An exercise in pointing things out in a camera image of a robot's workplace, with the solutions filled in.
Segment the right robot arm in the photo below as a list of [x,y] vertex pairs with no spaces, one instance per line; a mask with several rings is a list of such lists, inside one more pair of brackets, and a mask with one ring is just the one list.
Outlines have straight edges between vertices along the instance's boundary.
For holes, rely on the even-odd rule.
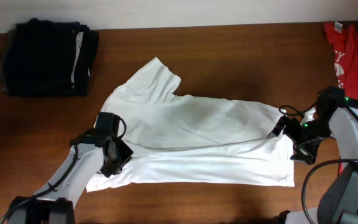
[[[284,134],[293,141],[291,159],[313,164],[303,182],[301,197],[311,176],[320,168],[342,164],[343,170],[323,194],[311,216],[302,201],[303,215],[308,223],[358,223],[358,101],[345,96],[319,96],[315,103],[317,119],[300,123],[283,115],[269,133],[269,138]],[[322,141],[334,138],[340,158],[315,164]]]

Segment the white t-shirt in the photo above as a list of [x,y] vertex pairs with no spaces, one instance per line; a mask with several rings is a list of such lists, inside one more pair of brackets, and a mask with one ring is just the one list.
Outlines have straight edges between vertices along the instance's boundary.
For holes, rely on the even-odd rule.
[[87,191],[171,182],[294,186],[291,141],[269,137],[276,107],[177,96],[180,82],[154,58],[107,97],[101,109],[124,120],[133,156],[118,175],[94,175]]

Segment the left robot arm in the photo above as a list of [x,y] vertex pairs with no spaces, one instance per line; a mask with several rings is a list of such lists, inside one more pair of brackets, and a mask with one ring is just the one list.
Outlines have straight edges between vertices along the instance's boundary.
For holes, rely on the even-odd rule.
[[70,145],[48,182],[30,197],[16,197],[0,223],[74,223],[74,208],[92,176],[120,174],[133,154],[121,138],[110,135],[81,134]]

